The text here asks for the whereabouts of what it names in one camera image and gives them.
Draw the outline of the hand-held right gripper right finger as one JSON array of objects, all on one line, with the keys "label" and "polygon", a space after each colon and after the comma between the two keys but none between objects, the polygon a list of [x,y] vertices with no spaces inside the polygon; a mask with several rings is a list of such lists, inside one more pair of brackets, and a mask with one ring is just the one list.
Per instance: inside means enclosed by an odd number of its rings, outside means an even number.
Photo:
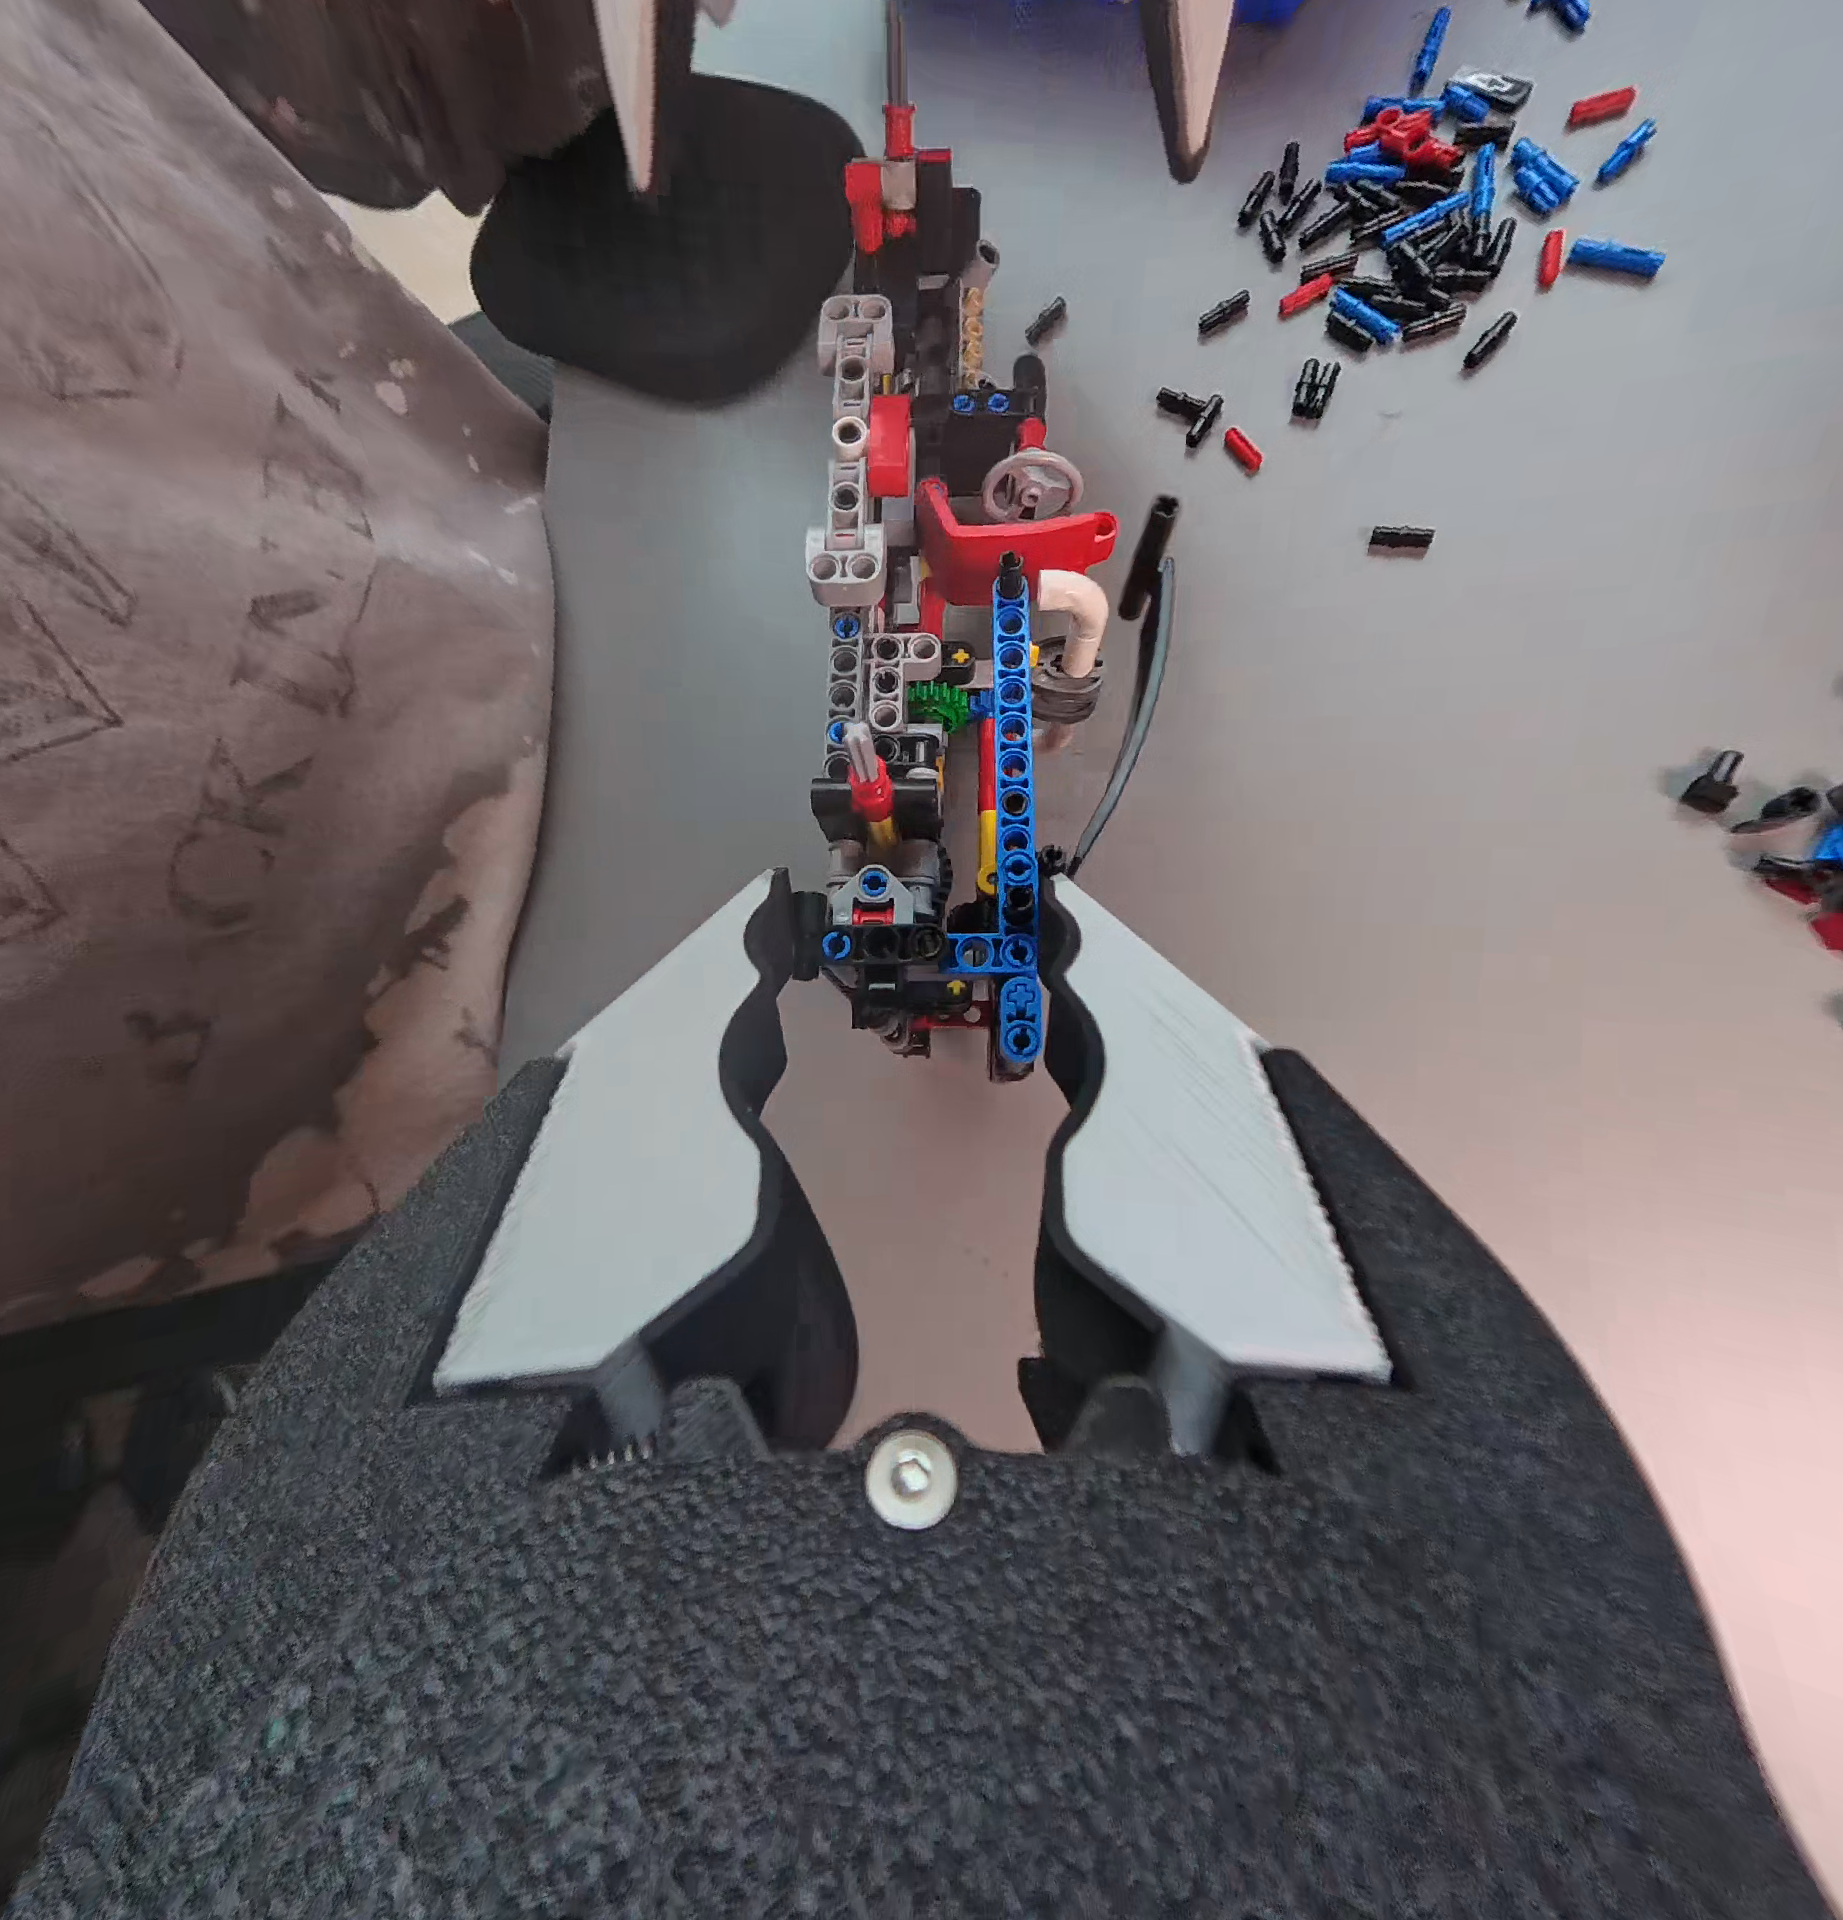
[{"label": "hand-held right gripper right finger", "polygon": [[1378,1314],[1259,1033],[1073,876],[1044,907],[1044,1069],[1068,1109],[1023,1399],[1047,1450],[1134,1432],[1176,1454],[1270,1454],[1251,1391],[1387,1391]]}]

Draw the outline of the black flexible rod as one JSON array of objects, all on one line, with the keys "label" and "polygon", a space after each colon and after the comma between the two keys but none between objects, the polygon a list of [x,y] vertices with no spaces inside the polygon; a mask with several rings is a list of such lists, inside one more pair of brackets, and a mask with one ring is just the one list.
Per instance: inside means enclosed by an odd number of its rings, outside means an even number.
[{"label": "black flexible rod", "polygon": [[1090,812],[1077,836],[1077,847],[1070,850],[1066,874],[1076,876],[1106,831],[1137,766],[1140,754],[1149,742],[1159,691],[1167,671],[1167,654],[1175,620],[1175,563],[1167,554],[1173,533],[1180,514],[1180,500],[1175,492],[1159,492],[1143,524],[1134,554],[1128,568],[1119,614],[1137,623],[1134,683],[1125,732],[1119,754],[1107,773],[1101,799]]}]

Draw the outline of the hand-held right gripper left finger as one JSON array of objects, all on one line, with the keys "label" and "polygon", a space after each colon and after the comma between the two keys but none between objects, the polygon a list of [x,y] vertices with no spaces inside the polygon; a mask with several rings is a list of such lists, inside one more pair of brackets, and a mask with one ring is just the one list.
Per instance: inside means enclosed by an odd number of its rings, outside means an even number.
[{"label": "hand-held right gripper left finger", "polygon": [[765,1125],[800,927],[789,874],[761,872],[555,1051],[436,1396],[571,1391],[611,1439],[638,1442],[685,1381],[727,1379],[765,1444],[834,1444],[855,1310]]}]

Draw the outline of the pile of small brick parts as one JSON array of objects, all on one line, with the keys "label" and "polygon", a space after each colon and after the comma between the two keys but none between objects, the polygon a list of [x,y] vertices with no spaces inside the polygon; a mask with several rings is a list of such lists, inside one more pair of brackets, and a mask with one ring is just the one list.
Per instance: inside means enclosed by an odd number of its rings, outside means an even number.
[{"label": "pile of small brick parts", "polygon": [[[1723,831],[1728,861],[1843,972],[1843,777],[1749,781],[1747,754],[1725,747],[1664,775],[1680,818]],[[1843,1028],[1843,987],[1829,1010]]]}]

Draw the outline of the person's brown patterned clothing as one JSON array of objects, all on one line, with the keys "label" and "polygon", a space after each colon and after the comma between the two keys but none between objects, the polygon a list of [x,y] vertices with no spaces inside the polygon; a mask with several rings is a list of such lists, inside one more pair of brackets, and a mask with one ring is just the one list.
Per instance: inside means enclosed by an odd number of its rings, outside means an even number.
[{"label": "person's brown patterned clothing", "polygon": [[0,4],[0,1334],[335,1256],[477,1114],[546,424],[147,4]]}]

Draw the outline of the toy brick car model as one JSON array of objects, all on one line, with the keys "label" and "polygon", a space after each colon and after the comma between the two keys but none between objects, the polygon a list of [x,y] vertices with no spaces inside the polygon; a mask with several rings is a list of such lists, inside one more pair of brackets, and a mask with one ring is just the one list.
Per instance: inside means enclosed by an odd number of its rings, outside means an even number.
[{"label": "toy brick car model", "polygon": [[811,785],[830,868],[797,966],[902,1059],[946,1033],[995,1081],[1044,1050],[1038,761],[1094,715],[1119,520],[1047,439],[1036,352],[993,375],[1001,255],[953,156],[915,137],[905,21],[886,4],[878,152],[843,173],[854,255],[824,302],[825,506],[804,572],[828,617]]}]

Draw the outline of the pile of connector pins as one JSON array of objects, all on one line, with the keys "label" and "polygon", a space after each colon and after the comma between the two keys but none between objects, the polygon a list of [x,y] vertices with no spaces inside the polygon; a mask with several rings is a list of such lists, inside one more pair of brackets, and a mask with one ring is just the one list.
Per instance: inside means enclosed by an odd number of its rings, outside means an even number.
[{"label": "pile of connector pins", "polygon": [[1435,529],[1510,576],[1658,549],[1674,518],[1633,475],[1639,373],[1604,334],[1646,277],[1582,267],[1555,297],[1605,145],[1678,101],[1695,4],[1188,4],[1214,51],[1208,147],[1171,172],[1149,27],[1171,90],[1167,7],[981,4],[963,104],[1002,156],[997,223],[1044,308],[1047,448],[1002,502],[1110,512],[1117,563],[1152,566],[1186,502],[1245,549],[1267,451],[1272,506],[1324,546],[1420,559]]}]

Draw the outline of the grey desk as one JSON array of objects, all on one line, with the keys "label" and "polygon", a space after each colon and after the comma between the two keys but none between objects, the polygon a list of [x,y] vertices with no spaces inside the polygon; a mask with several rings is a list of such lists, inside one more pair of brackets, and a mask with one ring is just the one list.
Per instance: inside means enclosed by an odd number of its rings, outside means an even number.
[{"label": "grey desk", "polygon": [[1843,961],[1675,793],[1843,780],[1843,4],[1454,4],[1532,82],[1563,214],[1664,252],[1349,358],[1237,210],[1399,88],[1434,4],[1229,46],[1167,178],[1107,7],[909,12],[920,132],[1066,297],[1052,442],[1134,540],[1180,500],[1175,656],[1083,885],[1300,1050],[1549,1315],[1628,1434],[1843,1909]]}]

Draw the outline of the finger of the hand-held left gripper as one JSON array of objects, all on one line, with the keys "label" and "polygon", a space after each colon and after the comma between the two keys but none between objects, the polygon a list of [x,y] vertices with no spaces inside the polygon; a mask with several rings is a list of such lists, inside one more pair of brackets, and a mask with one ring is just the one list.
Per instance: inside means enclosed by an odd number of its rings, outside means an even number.
[{"label": "finger of the hand-held left gripper", "polygon": [[591,12],[627,184],[642,200],[661,194],[665,116],[687,90],[697,1],[593,1]]},{"label": "finger of the hand-held left gripper", "polygon": [[1194,182],[1208,152],[1234,1],[1137,1],[1149,88],[1173,180]]}]

